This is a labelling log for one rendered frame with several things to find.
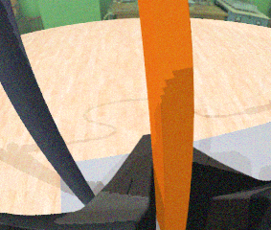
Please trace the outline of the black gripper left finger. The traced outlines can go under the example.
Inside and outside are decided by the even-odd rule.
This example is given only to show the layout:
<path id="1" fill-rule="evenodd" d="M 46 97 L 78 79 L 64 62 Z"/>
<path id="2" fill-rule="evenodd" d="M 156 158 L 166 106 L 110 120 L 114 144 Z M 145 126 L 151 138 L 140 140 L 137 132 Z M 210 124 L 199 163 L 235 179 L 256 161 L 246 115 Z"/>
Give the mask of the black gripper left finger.
<path id="1" fill-rule="evenodd" d="M 48 215 L 0 212 L 0 230 L 157 230 L 154 185 L 150 133 L 142 134 L 112 180 L 81 210 Z"/>

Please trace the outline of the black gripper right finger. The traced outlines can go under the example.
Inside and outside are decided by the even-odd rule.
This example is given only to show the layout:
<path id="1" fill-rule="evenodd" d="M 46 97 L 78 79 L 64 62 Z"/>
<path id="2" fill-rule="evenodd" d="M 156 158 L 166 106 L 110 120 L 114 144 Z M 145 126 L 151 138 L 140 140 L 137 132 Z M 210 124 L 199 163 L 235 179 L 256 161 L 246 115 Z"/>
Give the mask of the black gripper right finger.
<path id="1" fill-rule="evenodd" d="M 231 169 L 192 147 L 186 230 L 270 230 L 271 180 Z"/>

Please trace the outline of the orange handle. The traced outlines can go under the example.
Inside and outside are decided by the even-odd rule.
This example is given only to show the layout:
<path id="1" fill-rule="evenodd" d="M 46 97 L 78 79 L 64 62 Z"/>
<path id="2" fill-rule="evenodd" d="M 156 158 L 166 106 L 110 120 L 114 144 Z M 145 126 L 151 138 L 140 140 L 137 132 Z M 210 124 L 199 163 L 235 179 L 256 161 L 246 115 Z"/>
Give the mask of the orange handle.
<path id="1" fill-rule="evenodd" d="M 189 0 L 138 0 L 159 229 L 186 230 L 193 146 Z"/>

